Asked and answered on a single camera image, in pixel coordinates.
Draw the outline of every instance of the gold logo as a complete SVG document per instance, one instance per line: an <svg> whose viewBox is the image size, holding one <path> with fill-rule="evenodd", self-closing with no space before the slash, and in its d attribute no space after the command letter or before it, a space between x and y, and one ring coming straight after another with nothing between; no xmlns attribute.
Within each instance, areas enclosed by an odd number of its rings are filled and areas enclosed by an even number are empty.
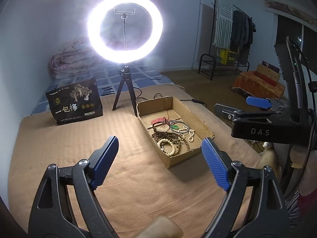
<svg viewBox="0 0 317 238"><path fill-rule="evenodd" d="M61 103L61 100L59 98L55 99L55 105L59 105Z"/></svg>

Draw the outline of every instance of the ring light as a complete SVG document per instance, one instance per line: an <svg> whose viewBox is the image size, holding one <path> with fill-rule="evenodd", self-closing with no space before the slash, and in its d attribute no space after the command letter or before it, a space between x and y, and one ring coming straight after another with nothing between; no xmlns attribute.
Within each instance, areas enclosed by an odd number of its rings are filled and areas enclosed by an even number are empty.
<svg viewBox="0 0 317 238"><path fill-rule="evenodd" d="M148 41L136 50L115 51L107 47L100 37L101 23L106 13L121 3L135 3L148 11L152 18L152 34ZM92 47L102 57L116 63L128 63L148 55L158 43L163 30L163 20L158 8L150 0L104 0L98 4L88 19L88 36Z"/></svg>

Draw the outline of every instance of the das logo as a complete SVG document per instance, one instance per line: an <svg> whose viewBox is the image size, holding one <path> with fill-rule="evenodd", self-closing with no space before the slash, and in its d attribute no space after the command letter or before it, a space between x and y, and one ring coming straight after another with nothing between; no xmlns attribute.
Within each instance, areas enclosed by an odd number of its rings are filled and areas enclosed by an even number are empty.
<svg viewBox="0 0 317 238"><path fill-rule="evenodd" d="M251 129L251 134L257 134L257 135L265 135L265 136L269 136L270 135L270 130L266 130L266 131L262 131L262 129L260 129L259 131L257 131L256 129L252 128Z"/></svg>

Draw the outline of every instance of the window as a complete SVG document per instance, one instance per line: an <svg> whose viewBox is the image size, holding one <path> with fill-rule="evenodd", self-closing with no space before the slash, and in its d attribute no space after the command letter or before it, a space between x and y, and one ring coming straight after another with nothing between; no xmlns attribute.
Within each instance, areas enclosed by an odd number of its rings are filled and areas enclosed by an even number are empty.
<svg viewBox="0 0 317 238"><path fill-rule="evenodd" d="M307 58L308 68L317 74L317 33L304 26L303 55Z"/></svg>
<svg viewBox="0 0 317 238"><path fill-rule="evenodd" d="M302 42L302 25L297 21L278 15L275 44L286 44L287 36L293 39L300 47Z"/></svg>
<svg viewBox="0 0 317 238"><path fill-rule="evenodd" d="M287 36L290 36L302 49L307 58L308 68L317 74L317 33L297 21L278 15L275 44L286 44Z"/></svg>

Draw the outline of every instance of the tree illustration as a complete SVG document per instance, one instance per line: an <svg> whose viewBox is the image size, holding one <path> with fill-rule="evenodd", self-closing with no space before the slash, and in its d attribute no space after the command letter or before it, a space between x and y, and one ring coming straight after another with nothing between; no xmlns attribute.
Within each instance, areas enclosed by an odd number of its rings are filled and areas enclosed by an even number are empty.
<svg viewBox="0 0 317 238"><path fill-rule="evenodd" d="M86 96L84 98L84 100L89 100L89 95L92 93L93 91L87 87L83 87L82 89L82 93Z"/></svg>
<svg viewBox="0 0 317 238"><path fill-rule="evenodd" d="M74 98L76 102L78 102L77 97L79 96L79 92L78 92L77 90L74 89L74 90L70 93L70 96L71 96L72 98Z"/></svg>
<svg viewBox="0 0 317 238"><path fill-rule="evenodd" d="M82 86L81 84L77 84L75 87L74 87L74 89L79 93L79 95L82 97L82 94L83 94L83 89L84 89L85 87L84 86Z"/></svg>

